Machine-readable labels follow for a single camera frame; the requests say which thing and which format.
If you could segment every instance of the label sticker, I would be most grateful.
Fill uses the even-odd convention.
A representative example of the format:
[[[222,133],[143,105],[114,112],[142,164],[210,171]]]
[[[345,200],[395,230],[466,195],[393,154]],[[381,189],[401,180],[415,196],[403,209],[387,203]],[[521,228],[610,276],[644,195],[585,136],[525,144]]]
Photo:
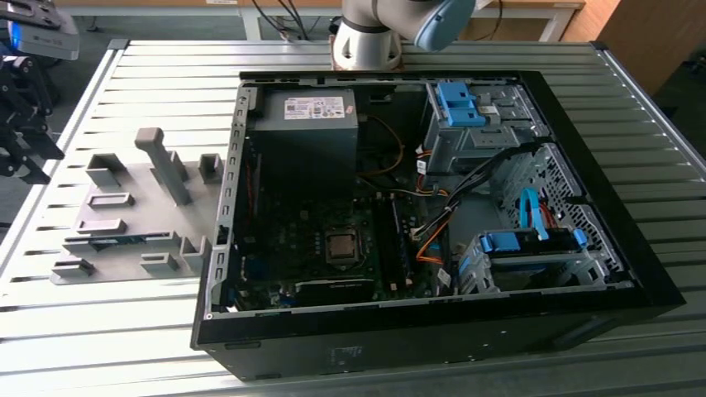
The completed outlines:
[[[439,268],[439,273],[437,274],[437,277],[439,277],[439,281],[443,282],[447,287],[451,286],[451,276],[442,267]]]
[[[345,117],[343,97],[289,98],[285,101],[285,120]]]
[[[498,108],[494,105],[491,105],[491,106],[479,106],[478,110],[481,110],[481,113],[485,113],[485,114],[499,114]]]

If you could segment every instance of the motherboard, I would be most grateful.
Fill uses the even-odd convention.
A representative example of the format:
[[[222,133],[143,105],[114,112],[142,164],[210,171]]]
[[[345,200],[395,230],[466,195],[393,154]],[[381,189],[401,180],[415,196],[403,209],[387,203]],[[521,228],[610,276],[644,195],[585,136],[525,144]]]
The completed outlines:
[[[231,299],[282,309],[431,296],[430,267],[411,260],[417,223],[410,195],[293,203],[262,194]]]

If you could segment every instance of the blue drive bay latch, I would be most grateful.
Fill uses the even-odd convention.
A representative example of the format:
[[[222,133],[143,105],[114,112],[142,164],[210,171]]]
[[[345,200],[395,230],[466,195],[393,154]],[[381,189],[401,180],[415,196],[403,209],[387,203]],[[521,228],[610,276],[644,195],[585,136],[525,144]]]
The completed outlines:
[[[475,107],[475,95],[465,83],[439,83],[439,103],[449,115],[451,127],[483,127],[486,118],[479,115]]]

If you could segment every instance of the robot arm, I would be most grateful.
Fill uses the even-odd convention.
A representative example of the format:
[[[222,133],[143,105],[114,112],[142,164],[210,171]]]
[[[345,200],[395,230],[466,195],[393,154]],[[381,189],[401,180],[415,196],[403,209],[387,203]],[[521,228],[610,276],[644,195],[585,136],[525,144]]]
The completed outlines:
[[[345,0],[334,42],[339,69],[394,69],[399,34],[427,51],[446,48],[467,24],[475,0]]]

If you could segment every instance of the table surface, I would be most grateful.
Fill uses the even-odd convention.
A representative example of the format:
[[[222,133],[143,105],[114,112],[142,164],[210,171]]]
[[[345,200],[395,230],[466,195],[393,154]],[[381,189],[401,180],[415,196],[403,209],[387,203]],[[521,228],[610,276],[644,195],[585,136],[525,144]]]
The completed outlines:
[[[341,7],[342,0],[297,0],[298,7]],[[230,3],[229,1],[207,0],[55,0],[59,7],[82,6],[82,7],[207,7],[207,6],[247,6],[253,7],[253,0],[239,0]],[[586,0],[503,0],[503,7],[510,8],[535,8],[535,7],[566,7],[582,8]],[[278,0],[258,0],[262,7],[279,7]],[[498,1],[494,1],[489,7],[497,7]]]
[[[688,304],[576,349],[465,364],[243,384],[188,347],[198,280],[55,286],[94,153],[147,162],[136,129],[160,126],[183,161],[226,154],[239,72],[329,69],[326,43],[134,41],[114,46],[0,246],[0,384],[14,395],[704,395],[704,161],[606,51],[584,44],[467,42],[441,54],[405,45],[409,69],[543,72]]]

